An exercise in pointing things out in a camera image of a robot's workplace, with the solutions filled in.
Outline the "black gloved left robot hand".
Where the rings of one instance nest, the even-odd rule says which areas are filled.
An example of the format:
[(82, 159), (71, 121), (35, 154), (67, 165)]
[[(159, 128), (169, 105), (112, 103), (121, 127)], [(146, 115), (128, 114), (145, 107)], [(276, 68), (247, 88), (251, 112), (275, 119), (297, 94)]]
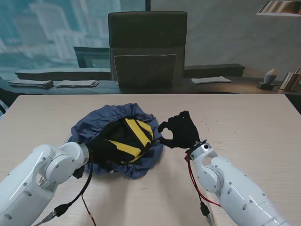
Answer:
[(102, 137), (96, 137), (90, 142), (88, 147), (91, 151), (94, 162), (104, 167), (111, 158), (111, 150), (114, 145)]

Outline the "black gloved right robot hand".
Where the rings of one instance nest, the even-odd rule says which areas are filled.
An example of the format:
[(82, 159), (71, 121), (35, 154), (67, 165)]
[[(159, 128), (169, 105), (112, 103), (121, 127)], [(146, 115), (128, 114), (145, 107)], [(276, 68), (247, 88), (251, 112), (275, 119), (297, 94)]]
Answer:
[(172, 139), (161, 137), (159, 142), (169, 148), (191, 148), (195, 144), (200, 143), (198, 130), (194, 125), (190, 113), (188, 111), (180, 112), (178, 115), (162, 122), (158, 127), (161, 133), (164, 129), (172, 132)]

